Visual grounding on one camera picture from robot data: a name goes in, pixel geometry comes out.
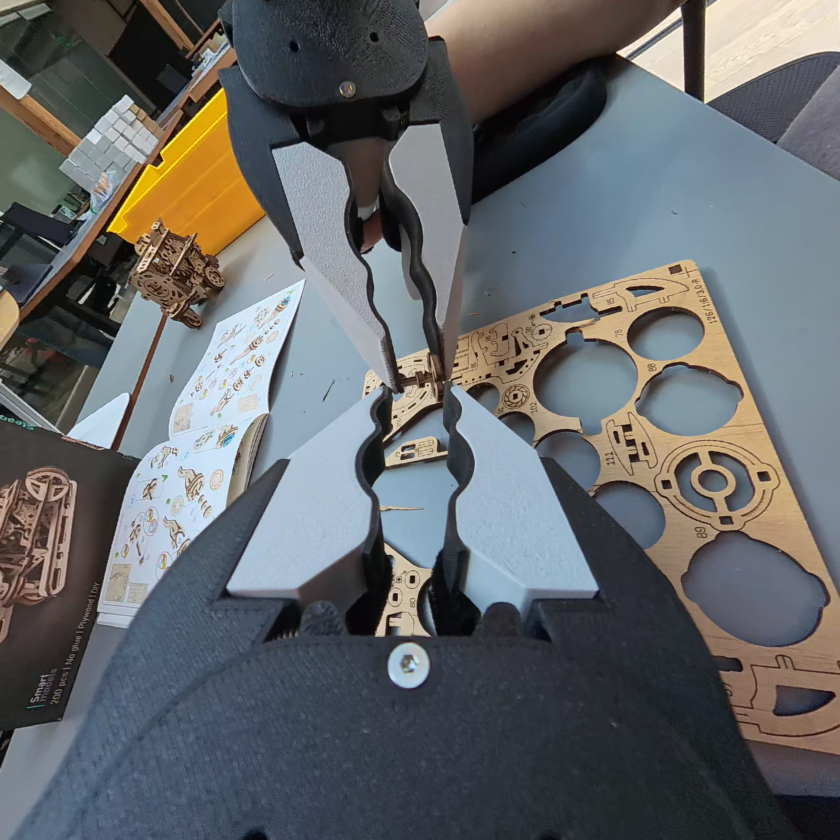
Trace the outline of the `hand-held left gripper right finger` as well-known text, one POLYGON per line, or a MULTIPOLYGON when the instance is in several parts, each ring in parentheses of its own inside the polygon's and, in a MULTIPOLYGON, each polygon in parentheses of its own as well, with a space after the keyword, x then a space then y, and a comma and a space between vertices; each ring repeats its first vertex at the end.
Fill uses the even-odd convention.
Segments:
POLYGON ((443 544, 443 632, 471 634, 488 608, 525 619, 535 602, 599 592, 537 452, 458 385, 446 385, 446 467, 455 482, 443 544))

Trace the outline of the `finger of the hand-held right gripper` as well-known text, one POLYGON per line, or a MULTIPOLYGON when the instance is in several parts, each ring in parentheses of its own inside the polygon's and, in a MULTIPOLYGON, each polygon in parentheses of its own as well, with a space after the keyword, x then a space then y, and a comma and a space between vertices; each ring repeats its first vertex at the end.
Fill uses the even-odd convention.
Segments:
POLYGON ((371 268, 351 232, 347 167, 309 143, 281 146, 272 156, 302 248, 301 267, 364 361, 399 393, 391 335, 373 303, 371 268))
POLYGON ((458 342, 466 225, 438 123, 410 125, 395 142, 384 167, 384 199, 397 223, 406 289, 423 304, 427 348, 446 382, 458 342))

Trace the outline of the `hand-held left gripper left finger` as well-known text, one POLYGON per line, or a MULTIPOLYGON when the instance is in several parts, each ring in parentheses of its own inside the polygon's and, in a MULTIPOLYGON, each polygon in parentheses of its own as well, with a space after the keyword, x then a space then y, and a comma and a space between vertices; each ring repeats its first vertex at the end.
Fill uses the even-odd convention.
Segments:
POLYGON ((358 601, 386 586, 373 484, 384 470, 382 385, 295 450, 227 583, 227 593, 358 601))

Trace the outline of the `small wooden gear assembly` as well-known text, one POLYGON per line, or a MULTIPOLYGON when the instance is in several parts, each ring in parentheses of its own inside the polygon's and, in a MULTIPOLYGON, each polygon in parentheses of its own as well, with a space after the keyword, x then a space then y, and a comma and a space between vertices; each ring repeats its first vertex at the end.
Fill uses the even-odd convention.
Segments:
POLYGON ((397 373, 404 392, 411 387, 430 386, 440 391, 445 383, 445 372, 438 355, 429 350, 402 357, 397 361, 397 373))

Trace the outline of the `person's right forearm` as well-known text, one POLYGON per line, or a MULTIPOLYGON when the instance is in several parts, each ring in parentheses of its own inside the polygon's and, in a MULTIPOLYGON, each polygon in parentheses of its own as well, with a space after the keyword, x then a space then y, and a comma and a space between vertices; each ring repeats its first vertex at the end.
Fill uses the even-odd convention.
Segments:
POLYGON ((679 1, 453 1, 425 23, 477 125, 573 66, 611 56, 664 21, 679 1))

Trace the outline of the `assembled wooden model vehicle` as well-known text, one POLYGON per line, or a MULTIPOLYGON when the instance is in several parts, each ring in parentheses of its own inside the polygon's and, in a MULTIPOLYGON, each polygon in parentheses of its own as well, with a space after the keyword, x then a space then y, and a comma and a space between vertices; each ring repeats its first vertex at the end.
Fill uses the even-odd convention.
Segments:
POLYGON ((157 304, 162 313, 190 329, 200 329, 203 321, 194 310, 226 284, 216 257, 205 255, 193 234, 174 233, 157 219, 135 245, 136 266, 129 282, 142 299, 157 304))

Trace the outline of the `black model kit box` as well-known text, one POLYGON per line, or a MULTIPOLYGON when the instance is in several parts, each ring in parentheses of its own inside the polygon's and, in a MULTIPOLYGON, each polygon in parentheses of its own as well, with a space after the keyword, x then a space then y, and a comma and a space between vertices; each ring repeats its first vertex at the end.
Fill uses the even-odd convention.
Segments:
POLYGON ((1 729, 62 719, 136 458, 1 420, 1 729))

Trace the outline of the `person's right hand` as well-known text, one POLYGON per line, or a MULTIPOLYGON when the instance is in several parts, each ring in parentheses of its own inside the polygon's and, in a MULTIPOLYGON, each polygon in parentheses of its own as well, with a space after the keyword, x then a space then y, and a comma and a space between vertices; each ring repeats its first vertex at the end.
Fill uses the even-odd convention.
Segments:
POLYGON ((358 207, 357 215, 362 232, 359 251, 362 255, 366 255, 383 237, 381 197, 376 197, 373 203, 368 206, 358 207))

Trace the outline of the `yellow plastic bin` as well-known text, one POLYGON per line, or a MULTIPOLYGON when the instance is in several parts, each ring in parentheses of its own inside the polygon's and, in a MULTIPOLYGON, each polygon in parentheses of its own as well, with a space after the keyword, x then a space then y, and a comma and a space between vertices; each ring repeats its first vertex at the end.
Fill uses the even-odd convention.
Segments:
POLYGON ((264 215, 238 168, 220 91, 144 169, 108 231, 134 245, 161 220, 216 256, 264 215))

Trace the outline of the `illustrated instruction booklet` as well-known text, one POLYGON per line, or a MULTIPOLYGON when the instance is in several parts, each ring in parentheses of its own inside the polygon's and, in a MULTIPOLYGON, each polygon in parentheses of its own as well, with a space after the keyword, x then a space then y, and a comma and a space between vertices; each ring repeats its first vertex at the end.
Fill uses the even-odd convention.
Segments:
POLYGON ((170 415, 168 438, 125 491, 98 623, 125 628, 161 577, 246 489, 270 413, 270 382, 306 281, 219 322, 170 415))

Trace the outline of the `stack of small white boxes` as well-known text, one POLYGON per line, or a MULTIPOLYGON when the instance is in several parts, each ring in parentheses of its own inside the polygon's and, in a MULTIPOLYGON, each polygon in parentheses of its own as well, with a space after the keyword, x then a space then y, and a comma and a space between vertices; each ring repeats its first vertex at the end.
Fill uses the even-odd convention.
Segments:
POLYGON ((103 175, 119 186, 136 165, 149 160, 162 136, 159 123, 130 96, 123 96, 63 160, 59 171, 89 193, 103 175))

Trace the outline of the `white paper sheet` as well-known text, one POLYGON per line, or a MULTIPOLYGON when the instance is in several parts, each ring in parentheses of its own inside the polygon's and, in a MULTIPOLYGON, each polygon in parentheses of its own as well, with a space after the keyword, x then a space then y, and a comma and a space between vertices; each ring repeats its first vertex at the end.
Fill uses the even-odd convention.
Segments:
POLYGON ((66 435, 84 445, 110 449, 130 406, 130 394, 124 392, 94 413, 79 421, 66 435))

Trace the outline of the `black metal chair leg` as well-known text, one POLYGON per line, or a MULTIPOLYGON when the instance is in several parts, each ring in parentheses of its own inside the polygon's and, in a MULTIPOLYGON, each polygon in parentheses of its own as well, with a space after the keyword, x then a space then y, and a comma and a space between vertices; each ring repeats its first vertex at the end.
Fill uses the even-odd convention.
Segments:
POLYGON ((706 95, 707 1, 685 1, 680 7, 684 91, 700 102, 706 95))

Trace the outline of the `black office chair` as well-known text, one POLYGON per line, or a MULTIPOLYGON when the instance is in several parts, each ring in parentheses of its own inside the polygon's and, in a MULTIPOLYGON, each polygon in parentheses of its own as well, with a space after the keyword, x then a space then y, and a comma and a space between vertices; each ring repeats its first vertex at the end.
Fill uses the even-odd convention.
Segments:
POLYGON ((776 144, 838 65, 837 51, 794 59, 723 93, 707 105, 776 144))

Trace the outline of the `dark grey office chair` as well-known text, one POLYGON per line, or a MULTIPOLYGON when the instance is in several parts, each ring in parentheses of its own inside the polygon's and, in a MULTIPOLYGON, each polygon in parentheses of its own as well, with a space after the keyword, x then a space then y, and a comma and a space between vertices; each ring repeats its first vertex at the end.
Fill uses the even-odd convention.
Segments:
POLYGON ((817 89, 777 146, 839 180, 839 69, 817 89))

